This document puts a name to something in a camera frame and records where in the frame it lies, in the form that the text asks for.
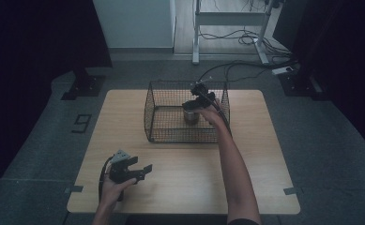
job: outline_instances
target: cylindrical container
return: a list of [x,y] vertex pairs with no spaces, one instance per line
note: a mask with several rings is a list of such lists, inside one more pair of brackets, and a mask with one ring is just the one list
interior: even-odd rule
[[200,114],[197,112],[186,111],[186,110],[183,111],[183,117],[188,125],[197,124],[197,122],[199,122],[199,116]]

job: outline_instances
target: human hand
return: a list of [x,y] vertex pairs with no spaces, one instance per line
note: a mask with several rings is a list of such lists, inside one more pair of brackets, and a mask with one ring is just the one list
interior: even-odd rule
[[124,183],[117,184],[109,178],[109,171],[111,167],[108,167],[103,177],[102,196],[100,198],[100,204],[115,208],[117,199],[121,192],[129,186],[137,182],[136,178],[132,178]]
[[[221,109],[220,100],[217,98],[215,100],[216,100],[216,104]],[[206,108],[194,110],[194,112],[200,113],[203,116],[203,118],[206,121],[208,121],[211,125],[217,125],[218,123],[223,123],[223,120],[222,120],[220,114],[218,113],[218,111],[215,109],[215,107],[213,105],[210,105]]]

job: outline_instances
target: tape mark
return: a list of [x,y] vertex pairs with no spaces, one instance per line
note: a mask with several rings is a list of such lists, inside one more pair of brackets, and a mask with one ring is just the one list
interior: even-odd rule
[[83,188],[84,188],[84,186],[73,186],[71,188],[71,192],[82,192]]
[[295,187],[290,187],[290,188],[285,188],[284,189],[284,194],[285,195],[297,194],[298,192],[299,192],[299,188],[295,188]]

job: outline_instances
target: forearm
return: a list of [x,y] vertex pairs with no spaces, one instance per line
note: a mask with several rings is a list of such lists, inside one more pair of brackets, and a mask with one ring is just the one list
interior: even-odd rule
[[110,205],[99,204],[92,225],[108,225],[113,209]]
[[214,128],[218,135],[229,216],[244,218],[249,215],[249,218],[260,223],[257,201],[243,157],[223,121],[215,123]]

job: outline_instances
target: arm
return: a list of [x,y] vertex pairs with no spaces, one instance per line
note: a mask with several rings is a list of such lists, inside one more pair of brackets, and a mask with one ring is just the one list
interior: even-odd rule
[[117,199],[121,191],[136,183],[136,179],[130,179],[122,184],[116,184],[109,178],[109,169],[104,175],[102,196],[97,208],[92,225],[107,225],[109,224],[112,212],[117,204]]
[[235,141],[212,106],[199,110],[198,113],[211,123],[217,132],[222,177],[228,202],[228,223],[237,218],[248,218],[261,224],[250,175]]

